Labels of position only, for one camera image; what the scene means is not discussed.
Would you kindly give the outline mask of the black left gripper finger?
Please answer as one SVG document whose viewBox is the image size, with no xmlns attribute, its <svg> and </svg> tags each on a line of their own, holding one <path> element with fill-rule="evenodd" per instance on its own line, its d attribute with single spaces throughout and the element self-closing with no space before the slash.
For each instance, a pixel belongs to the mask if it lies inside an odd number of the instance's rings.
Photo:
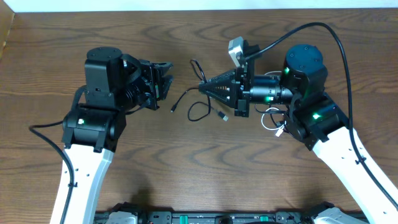
<svg viewBox="0 0 398 224">
<path fill-rule="evenodd" d="M 157 75 L 165 75 L 173 67 L 172 62 L 153 63 L 154 73 Z"/>
<path fill-rule="evenodd" d="M 158 87 L 159 87 L 159 89 L 158 89 L 158 91 L 159 91 L 158 99 L 159 100 L 166 99 L 167 93 L 168 93 L 168 91 L 170 89 L 170 86 L 171 86 L 173 80 L 174 80 L 174 77 L 172 75 L 166 75 L 166 76 L 162 76 L 160 78 L 160 82 L 159 82 L 159 85 L 158 85 Z"/>
</svg>

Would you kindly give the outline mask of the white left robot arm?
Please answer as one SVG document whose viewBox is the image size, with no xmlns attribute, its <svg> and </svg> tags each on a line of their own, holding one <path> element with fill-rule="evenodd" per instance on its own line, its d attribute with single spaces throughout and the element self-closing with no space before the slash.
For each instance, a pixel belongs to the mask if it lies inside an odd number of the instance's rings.
<svg viewBox="0 0 398 224">
<path fill-rule="evenodd" d="M 92 223 L 101 187 L 113 160 L 126 116 L 159 109 L 173 77 L 170 62 L 150 62 L 115 47 L 88 51 L 86 85 L 79 88 L 62 121 L 66 160 L 51 223 Z"/>
</svg>

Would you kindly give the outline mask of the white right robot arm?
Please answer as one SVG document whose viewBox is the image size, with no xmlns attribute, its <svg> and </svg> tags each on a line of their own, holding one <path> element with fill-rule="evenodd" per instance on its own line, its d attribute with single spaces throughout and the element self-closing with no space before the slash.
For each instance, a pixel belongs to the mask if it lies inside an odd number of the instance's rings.
<svg viewBox="0 0 398 224">
<path fill-rule="evenodd" d="M 254 74 L 252 60 L 199 84 L 199 91 L 247 117 L 250 104 L 285 105 L 276 131 L 287 131 L 321 159 L 340 179 L 369 223 L 388 223 L 397 217 L 397 187 L 364 148 L 349 117 L 325 92 L 328 70 L 313 45 L 288 50 L 281 71 Z"/>
</svg>

